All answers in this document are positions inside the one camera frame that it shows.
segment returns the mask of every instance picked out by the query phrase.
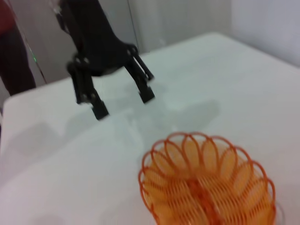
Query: dark pants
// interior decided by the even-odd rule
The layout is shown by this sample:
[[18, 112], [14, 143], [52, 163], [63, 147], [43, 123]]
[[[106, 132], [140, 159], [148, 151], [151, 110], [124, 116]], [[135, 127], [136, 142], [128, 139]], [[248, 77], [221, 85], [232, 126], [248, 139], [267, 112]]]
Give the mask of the dark pants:
[[36, 87], [17, 26], [0, 35], [0, 76], [10, 95]]

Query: white table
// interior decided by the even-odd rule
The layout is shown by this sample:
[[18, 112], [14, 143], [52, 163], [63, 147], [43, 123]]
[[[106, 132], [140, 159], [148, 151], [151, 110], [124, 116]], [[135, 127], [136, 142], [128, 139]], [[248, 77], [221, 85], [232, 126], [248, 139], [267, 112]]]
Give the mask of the white table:
[[275, 182], [286, 224], [300, 224], [299, 70], [219, 34], [142, 58], [156, 99], [144, 105], [125, 70], [95, 78], [102, 121], [75, 103], [71, 79], [5, 103], [0, 224], [154, 224], [137, 174], [151, 144], [177, 130], [244, 147]]

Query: orange basket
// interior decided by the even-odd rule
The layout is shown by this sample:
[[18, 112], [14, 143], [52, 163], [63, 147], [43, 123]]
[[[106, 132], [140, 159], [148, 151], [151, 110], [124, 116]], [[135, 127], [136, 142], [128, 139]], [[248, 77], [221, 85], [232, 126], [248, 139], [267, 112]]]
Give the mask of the orange basket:
[[159, 225], [273, 225], [275, 187], [260, 164], [219, 136], [174, 133], [142, 160], [141, 196]]

